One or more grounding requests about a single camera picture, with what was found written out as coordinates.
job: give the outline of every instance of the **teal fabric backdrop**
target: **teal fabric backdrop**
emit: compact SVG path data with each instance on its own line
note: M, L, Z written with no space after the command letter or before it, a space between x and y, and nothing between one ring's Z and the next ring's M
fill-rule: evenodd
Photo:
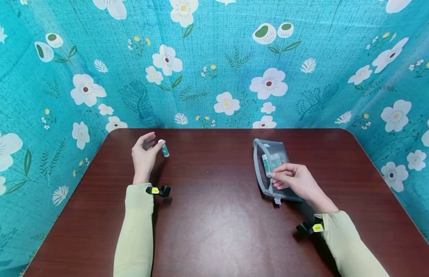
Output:
M127 127L345 128L429 242L429 1L0 0L3 276Z

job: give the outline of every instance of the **gray pouch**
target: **gray pouch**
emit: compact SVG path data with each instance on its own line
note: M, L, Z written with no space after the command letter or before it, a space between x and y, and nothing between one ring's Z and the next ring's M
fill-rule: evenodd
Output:
M270 178L270 171L288 163L287 152L282 142L271 140L253 140L253 160L256 178L262 193L274 198L276 204L281 204L281 199L303 202L304 200L296 195L290 188L278 190L272 186L273 178Z

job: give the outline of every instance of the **lip balm tube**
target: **lip balm tube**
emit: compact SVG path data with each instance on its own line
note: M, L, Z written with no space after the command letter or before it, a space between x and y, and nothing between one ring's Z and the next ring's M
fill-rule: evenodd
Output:
M168 152L168 149L167 149L167 146L166 145L163 145L162 146L162 154L164 155L164 157L168 157L169 155L170 155L170 153Z
M267 155L262 154L262 161L264 162L265 176L267 176L267 178L270 178L270 163L267 158Z

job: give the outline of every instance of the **light green sleeve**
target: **light green sleeve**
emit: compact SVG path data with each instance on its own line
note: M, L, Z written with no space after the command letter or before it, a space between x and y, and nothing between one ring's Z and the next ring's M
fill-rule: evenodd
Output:
M153 262L153 195L145 192L150 183L127 187L125 217L116 246L113 276L147 277Z
M342 277L388 277L371 251L361 241L346 212L315 214L323 219L325 239Z

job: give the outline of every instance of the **wooden table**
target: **wooden table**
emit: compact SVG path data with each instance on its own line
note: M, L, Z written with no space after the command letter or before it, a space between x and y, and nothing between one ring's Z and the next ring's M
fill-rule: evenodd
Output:
M131 147L149 129L119 129L104 141L25 277L104 277L133 178ZM355 137L343 129L159 129L153 276L334 276L317 237L299 240L299 204L274 207L253 169L254 138L283 141L305 164L390 276L429 276L429 246Z

